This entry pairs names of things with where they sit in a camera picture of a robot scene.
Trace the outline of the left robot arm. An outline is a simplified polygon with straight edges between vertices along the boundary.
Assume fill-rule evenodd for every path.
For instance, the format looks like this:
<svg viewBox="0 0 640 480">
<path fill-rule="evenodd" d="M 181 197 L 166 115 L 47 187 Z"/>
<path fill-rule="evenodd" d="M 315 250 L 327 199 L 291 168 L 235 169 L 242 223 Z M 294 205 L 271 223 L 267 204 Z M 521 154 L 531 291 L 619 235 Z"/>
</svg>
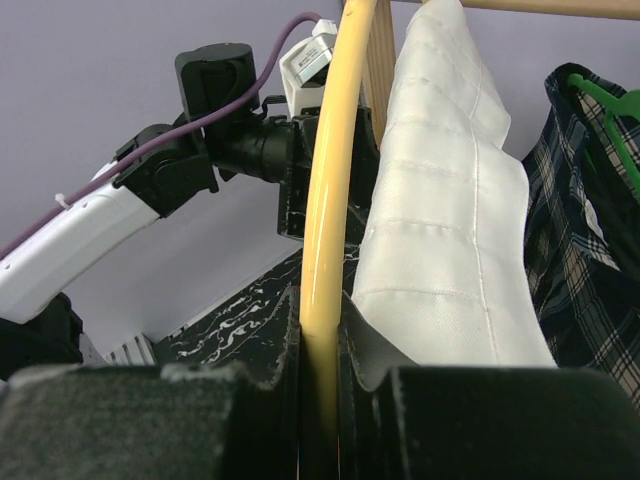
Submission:
<svg viewBox="0 0 640 480">
<path fill-rule="evenodd" d="M 83 324 L 65 287 L 138 231 L 220 181 L 279 186 L 281 236 L 305 229 L 311 162 L 333 50 L 300 42 L 279 61 L 284 94 L 260 97 L 253 52 L 222 43 L 184 52 L 175 69 L 183 112 L 125 143 L 74 199 L 1 253 L 1 374 L 80 363 Z"/>
</svg>

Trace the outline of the white pleated skirt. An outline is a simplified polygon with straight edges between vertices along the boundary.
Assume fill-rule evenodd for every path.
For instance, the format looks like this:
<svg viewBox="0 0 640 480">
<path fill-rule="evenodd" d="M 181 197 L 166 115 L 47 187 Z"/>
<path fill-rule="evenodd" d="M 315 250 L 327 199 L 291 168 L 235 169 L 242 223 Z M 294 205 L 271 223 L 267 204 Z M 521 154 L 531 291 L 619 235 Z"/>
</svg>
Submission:
<svg viewBox="0 0 640 480">
<path fill-rule="evenodd" d="M 551 367 L 524 269 L 529 182 L 457 1 L 412 17 L 396 62 L 353 301 L 423 365 Z"/>
</svg>

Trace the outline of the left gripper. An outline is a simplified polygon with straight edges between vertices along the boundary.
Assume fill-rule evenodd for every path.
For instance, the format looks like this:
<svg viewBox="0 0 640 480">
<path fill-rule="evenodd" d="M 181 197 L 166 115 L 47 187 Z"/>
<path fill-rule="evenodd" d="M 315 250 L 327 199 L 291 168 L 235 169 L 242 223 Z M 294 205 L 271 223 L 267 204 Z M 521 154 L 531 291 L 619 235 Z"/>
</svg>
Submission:
<svg viewBox="0 0 640 480">
<path fill-rule="evenodd" d="M 368 107 L 357 107 L 349 163 L 331 153 L 316 154 L 319 119 L 320 109 L 313 107 L 285 123 L 293 132 L 293 159 L 286 162 L 279 184 L 277 232 L 302 241 L 308 201 L 318 200 L 323 187 L 333 191 L 341 186 L 346 191 L 344 243 L 358 246 L 363 240 L 380 163 L 372 112 Z"/>
</svg>

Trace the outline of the cream yellow hanger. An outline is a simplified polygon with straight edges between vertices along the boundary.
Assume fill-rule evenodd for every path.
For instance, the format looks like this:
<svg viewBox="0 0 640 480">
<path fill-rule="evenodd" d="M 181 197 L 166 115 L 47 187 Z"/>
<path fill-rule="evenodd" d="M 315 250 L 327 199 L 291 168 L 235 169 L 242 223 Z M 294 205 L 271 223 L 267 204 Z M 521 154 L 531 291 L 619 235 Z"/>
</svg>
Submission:
<svg viewBox="0 0 640 480">
<path fill-rule="evenodd" d="M 316 137 L 316 154 L 351 161 L 364 59 L 376 4 L 346 2 L 338 30 Z M 308 201 L 300 290 L 305 348 L 299 476 L 338 473 L 338 325 L 341 315 L 346 191 L 323 187 Z"/>
</svg>

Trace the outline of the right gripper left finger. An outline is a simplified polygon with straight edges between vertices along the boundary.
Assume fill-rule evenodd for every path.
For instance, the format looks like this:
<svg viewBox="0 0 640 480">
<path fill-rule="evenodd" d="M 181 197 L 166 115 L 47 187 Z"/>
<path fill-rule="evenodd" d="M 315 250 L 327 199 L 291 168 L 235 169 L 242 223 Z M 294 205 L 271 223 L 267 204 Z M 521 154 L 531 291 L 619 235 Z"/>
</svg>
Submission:
<svg viewBox="0 0 640 480">
<path fill-rule="evenodd" d="M 293 479 L 299 292 L 216 364 L 42 365 L 1 395 L 5 479 Z"/>
</svg>

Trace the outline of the plaid skirt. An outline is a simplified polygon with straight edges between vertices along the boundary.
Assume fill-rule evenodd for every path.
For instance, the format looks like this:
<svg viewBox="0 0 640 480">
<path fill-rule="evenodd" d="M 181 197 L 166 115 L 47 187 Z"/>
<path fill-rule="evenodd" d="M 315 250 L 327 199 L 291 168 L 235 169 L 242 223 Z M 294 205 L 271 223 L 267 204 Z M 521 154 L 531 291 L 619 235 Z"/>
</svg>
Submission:
<svg viewBox="0 0 640 480">
<path fill-rule="evenodd" d="M 639 119 L 612 116 L 583 90 L 626 91 L 566 63 L 545 80 L 541 136 L 523 160 L 529 180 L 524 262 L 534 309 L 560 367 L 613 378 L 639 402 Z"/>
</svg>

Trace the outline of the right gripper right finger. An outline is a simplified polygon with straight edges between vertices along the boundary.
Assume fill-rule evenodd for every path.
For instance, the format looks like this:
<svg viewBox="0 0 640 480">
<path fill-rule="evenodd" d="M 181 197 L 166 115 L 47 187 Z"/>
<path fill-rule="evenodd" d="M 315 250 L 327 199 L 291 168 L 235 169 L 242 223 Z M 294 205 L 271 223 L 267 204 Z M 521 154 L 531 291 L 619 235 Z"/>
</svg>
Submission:
<svg viewBox="0 0 640 480">
<path fill-rule="evenodd" d="M 587 369 L 419 366 L 349 298 L 339 325 L 343 479 L 635 479 L 639 415 Z"/>
</svg>

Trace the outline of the wooden clothes rack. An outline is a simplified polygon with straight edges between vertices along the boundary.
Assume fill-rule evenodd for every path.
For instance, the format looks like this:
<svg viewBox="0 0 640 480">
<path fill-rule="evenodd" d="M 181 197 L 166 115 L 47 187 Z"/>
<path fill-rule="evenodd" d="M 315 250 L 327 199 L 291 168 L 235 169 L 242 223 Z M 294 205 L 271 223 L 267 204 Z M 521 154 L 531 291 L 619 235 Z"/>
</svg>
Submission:
<svg viewBox="0 0 640 480">
<path fill-rule="evenodd" d="M 570 62 L 627 87 L 639 84 L 636 20 L 462 8 L 438 1 L 415 11 L 403 49 L 395 47 L 389 2 L 379 2 L 363 68 L 377 135 L 394 118 L 394 90 L 437 124 L 468 116 L 508 154 L 521 158 L 537 141 L 549 101 L 543 81 Z"/>
</svg>

